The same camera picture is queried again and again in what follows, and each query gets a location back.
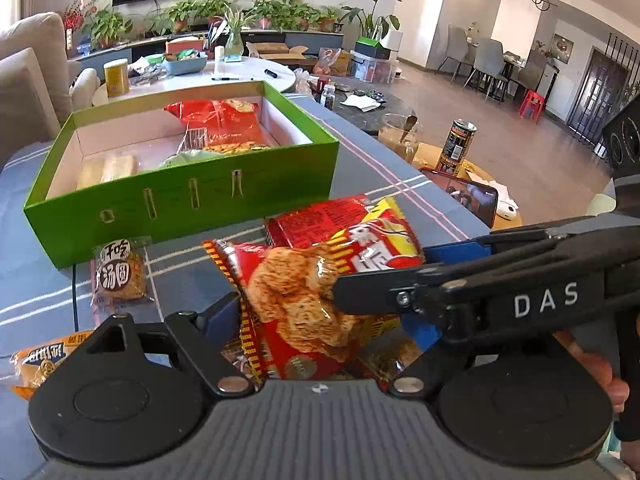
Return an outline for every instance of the smartphone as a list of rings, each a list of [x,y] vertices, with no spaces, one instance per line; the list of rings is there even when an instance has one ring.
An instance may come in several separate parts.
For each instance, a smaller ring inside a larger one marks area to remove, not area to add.
[[[431,168],[420,168],[420,172],[481,219],[485,225],[494,226],[495,211],[498,207],[497,189]]]

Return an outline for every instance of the wooden floor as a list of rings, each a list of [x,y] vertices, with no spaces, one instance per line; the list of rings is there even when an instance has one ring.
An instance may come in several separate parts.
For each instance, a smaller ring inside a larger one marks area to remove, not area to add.
[[[524,224],[584,215],[609,181],[606,162],[551,120],[521,119],[511,100],[485,102],[473,89],[462,90],[463,77],[450,85],[447,75],[406,64],[402,70],[406,80],[389,88],[415,109],[426,141],[444,145],[455,119],[474,123],[478,132],[467,158],[508,186]]]

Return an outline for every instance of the blue basket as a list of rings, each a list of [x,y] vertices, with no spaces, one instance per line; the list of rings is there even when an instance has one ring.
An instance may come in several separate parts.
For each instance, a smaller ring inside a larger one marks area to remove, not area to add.
[[[199,72],[207,65],[207,54],[199,52],[198,57],[182,61],[164,60],[162,65],[169,75],[184,75]]]

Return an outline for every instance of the black cylindrical can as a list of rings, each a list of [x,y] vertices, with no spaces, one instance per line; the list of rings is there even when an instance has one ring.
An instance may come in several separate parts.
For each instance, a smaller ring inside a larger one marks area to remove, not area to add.
[[[440,154],[436,170],[458,176],[476,130],[477,128],[474,124],[463,121],[462,119],[453,121],[449,137],[447,137],[447,142],[444,143],[444,148]]]

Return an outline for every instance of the framed picture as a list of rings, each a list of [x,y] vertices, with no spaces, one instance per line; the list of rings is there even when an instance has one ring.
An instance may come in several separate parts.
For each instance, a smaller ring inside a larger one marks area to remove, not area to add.
[[[551,41],[551,49],[549,49],[549,53],[554,59],[567,64],[569,63],[569,58],[571,57],[571,51],[573,49],[573,41],[569,41],[567,38],[563,38],[559,34],[555,34]]]

